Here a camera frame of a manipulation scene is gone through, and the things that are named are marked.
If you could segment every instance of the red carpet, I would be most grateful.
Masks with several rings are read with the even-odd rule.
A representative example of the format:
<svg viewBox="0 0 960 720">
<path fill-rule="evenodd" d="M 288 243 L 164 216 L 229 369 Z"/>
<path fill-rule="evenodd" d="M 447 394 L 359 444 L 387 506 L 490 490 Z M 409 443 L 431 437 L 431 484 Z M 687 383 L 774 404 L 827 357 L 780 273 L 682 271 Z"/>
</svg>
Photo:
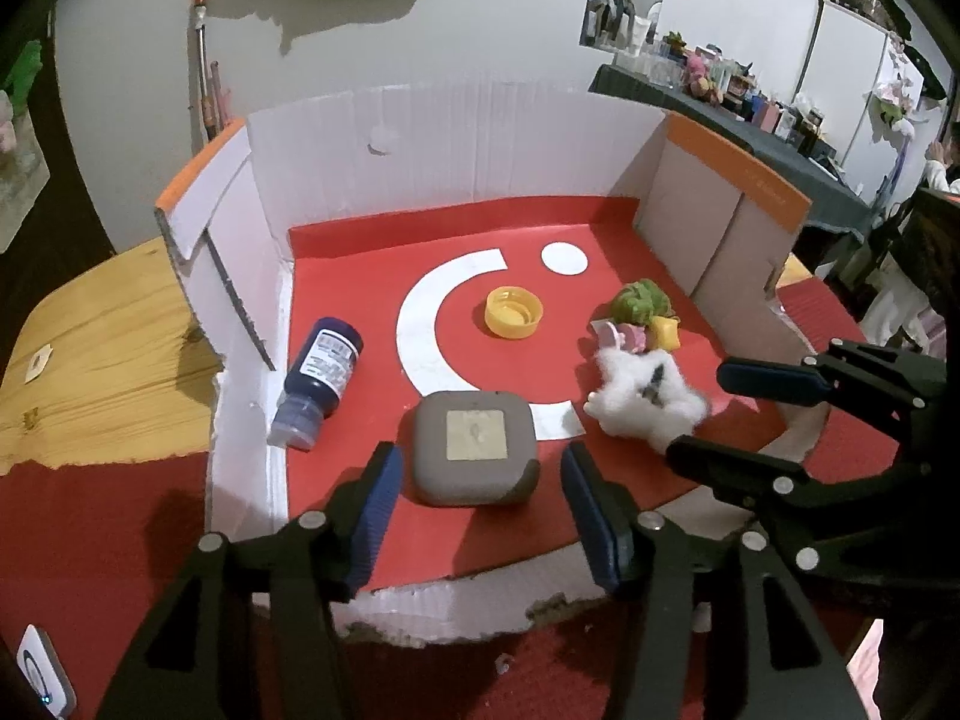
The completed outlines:
<svg viewBox="0 0 960 720">
<path fill-rule="evenodd" d="M 793 285 L 781 298 L 818 348 L 833 336 L 860 338 L 821 282 Z M 872 428 L 833 413 L 808 468 L 826 481 L 870 475 L 893 451 Z M 0 635 L 15 650 L 27 624 L 49 632 L 80 701 L 71 718 L 93 719 L 144 613 L 200 536 L 204 484 L 202 455 L 57 471 L 21 464 L 0 478 Z M 846 648 L 859 619 L 819 611 Z M 605 605 L 485 644 L 352 645 L 347 657 L 364 720 L 597 720 L 621 631 L 621 608 Z M 694 675 L 702 673 L 697 638 Z M 502 653 L 514 661 L 498 676 Z M 694 679 L 685 720 L 700 716 L 698 691 Z M 275 691 L 266 693 L 267 717 L 280 717 Z"/>
</svg>

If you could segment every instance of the white fluffy toy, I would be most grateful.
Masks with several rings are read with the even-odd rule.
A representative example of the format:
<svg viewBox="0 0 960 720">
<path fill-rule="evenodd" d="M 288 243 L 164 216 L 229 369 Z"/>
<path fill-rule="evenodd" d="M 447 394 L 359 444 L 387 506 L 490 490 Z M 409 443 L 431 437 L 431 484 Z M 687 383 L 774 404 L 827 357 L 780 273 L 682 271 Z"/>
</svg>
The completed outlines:
<svg viewBox="0 0 960 720">
<path fill-rule="evenodd" d="M 608 436 L 643 439 L 659 455 L 710 413 L 709 400 L 685 381 L 669 352 L 646 354 L 608 347 L 600 349 L 597 365 L 603 386 L 591 392 L 584 411 Z"/>
</svg>

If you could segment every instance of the blue bottle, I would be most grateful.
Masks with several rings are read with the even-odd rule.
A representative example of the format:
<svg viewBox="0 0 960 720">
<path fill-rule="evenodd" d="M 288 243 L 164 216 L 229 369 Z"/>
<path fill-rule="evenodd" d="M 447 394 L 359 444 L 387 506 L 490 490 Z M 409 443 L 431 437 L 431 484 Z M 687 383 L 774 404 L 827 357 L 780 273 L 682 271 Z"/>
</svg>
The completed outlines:
<svg viewBox="0 0 960 720">
<path fill-rule="evenodd" d="M 296 449 L 313 448 L 320 425 L 347 389 L 363 338 L 347 322 L 318 319 L 283 380 L 283 399 L 270 430 L 270 443 Z"/>
</svg>

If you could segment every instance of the blue gripper pad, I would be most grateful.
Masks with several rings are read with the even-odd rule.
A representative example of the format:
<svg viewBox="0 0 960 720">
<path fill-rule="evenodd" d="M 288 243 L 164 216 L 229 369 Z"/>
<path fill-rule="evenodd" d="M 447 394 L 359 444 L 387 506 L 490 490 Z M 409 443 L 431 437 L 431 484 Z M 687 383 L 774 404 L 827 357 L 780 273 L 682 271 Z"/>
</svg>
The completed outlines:
<svg viewBox="0 0 960 720">
<path fill-rule="evenodd" d="M 370 581 L 383 536 L 394 513 L 403 483 L 403 455 L 389 442 L 381 442 L 357 483 L 359 514 L 350 535 L 350 567 L 344 584 L 355 595 Z"/>
<path fill-rule="evenodd" d="M 608 593 L 616 593 L 632 560 L 632 529 L 626 514 L 608 495 L 607 483 L 582 442 L 571 442 L 563 450 L 560 485 L 593 580 Z"/>
<path fill-rule="evenodd" d="M 717 384 L 731 395 L 779 400 L 794 406 L 816 406 L 831 392 L 815 367 L 781 365 L 731 357 L 717 367 Z"/>
</svg>

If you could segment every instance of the black tablecloth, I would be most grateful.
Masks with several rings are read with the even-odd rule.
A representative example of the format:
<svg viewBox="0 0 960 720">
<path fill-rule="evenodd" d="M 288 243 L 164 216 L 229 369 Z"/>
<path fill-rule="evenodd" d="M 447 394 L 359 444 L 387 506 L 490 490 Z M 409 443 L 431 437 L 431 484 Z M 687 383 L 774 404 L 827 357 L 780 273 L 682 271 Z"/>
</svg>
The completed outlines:
<svg viewBox="0 0 960 720">
<path fill-rule="evenodd" d="M 738 122 L 679 89 L 656 86 L 643 76 L 611 65 L 603 65 L 597 71 L 590 91 L 656 105 L 693 119 L 757 157 L 809 197 L 811 205 L 807 224 L 834 232 L 853 232 L 861 238 L 869 232 L 870 208 L 847 187 L 834 181 L 808 158 L 800 156 L 769 132 L 747 122 Z"/>
</svg>

